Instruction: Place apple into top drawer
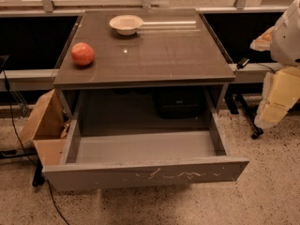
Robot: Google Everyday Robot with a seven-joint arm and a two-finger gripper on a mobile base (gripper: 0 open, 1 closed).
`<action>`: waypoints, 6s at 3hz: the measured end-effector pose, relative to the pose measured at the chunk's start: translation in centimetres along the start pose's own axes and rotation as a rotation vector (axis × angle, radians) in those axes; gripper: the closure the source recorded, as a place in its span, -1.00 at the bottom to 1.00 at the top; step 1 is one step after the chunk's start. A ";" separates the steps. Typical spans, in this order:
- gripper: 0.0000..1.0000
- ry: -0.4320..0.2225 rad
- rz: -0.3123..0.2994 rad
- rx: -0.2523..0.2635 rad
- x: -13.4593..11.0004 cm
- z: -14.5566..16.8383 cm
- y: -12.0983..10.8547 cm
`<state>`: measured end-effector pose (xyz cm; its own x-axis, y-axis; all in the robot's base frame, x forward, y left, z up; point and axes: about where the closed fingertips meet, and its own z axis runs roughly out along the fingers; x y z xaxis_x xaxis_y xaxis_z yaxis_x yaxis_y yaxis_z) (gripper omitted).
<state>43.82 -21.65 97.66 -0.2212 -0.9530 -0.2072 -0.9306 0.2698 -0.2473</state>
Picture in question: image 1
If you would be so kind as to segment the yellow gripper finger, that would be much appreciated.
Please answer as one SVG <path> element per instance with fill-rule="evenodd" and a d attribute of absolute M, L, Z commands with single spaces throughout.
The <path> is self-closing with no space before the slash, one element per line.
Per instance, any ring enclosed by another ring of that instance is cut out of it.
<path fill-rule="evenodd" d="M 300 98 L 300 69 L 285 67 L 263 80 L 262 101 L 254 124 L 258 128 L 276 126 Z"/>
<path fill-rule="evenodd" d="M 268 28 L 265 32 L 251 42 L 250 48 L 258 52 L 269 51 L 271 47 L 273 31 L 274 27 Z"/>

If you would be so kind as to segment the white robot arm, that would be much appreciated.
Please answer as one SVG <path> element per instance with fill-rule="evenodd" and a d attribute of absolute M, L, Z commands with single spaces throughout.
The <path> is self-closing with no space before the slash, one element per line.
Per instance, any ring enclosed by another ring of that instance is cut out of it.
<path fill-rule="evenodd" d="M 294 0 L 275 25 L 254 39 L 250 48 L 269 51 L 283 68 L 267 73 L 262 101 L 254 124 L 259 128 L 276 126 L 300 98 L 300 0 Z"/>

